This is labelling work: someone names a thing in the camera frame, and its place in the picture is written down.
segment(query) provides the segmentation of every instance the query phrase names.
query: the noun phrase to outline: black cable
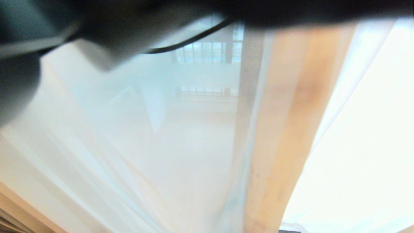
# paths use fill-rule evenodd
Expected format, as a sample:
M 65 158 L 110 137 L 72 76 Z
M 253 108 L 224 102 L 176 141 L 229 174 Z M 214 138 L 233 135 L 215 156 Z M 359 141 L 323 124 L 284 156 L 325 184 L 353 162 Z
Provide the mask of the black cable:
M 210 29 L 207 29 L 207 30 L 205 30 L 205 31 L 201 32 L 200 34 L 197 34 L 193 37 L 190 37 L 189 39 L 184 40 L 184 41 L 182 41 L 178 44 L 173 44 L 173 45 L 166 46 L 166 47 L 161 47 L 161 48 L 154 48 L 154 49 L 149 50 L 145 54 L 166 53 L 166 52 L 170 52 L 170 51 L 182 48 L 186 45 L 189 45 L 189 44 L 194 43 L 198 40 L 201 40 L 204 37 L 209 36 L 209 35 L 217 32 L 217 31 L 219 31 L 222 28 L 225 28 L 226 26 L 229 26 L 234 21 L 235 21 L 234 19 L 226 19 L 226 20 L 222 21 L 221 23 L 217 24 L 216 26 L 214 26 Z

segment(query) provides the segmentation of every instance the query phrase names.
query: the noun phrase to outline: wire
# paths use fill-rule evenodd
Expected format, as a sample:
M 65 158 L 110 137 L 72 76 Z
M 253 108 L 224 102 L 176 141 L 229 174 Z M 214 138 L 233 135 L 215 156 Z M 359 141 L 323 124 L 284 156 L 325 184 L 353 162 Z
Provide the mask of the wire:
M 193 37 L 188 38 L 187 40 L 184 40 L 178 44 L 173 44 L 170 46 L 166 46 L 166 47 L 161 47 L 161 48 L 154 48 L 149 50 L 148 52 L 146 52 L 145 54 L 157 54 L 157 53 L 166 53 L 166 52 L 170 52 L 179 48 L 182 48 L 186 45 L 189 45 L 191 43 L 194 43 L 198 40 L 203 39 L 206 36 L 209 36 L 217 31 L 219 31 L 222 28 L 225 28 L 226 26 L 229 26 L 230 24 L 232 24 L 235 20 L 234 19 L 226 19 L 224 21 L 222 21 L 221 23 L 217 24 L 216 26 L 207 29 Z

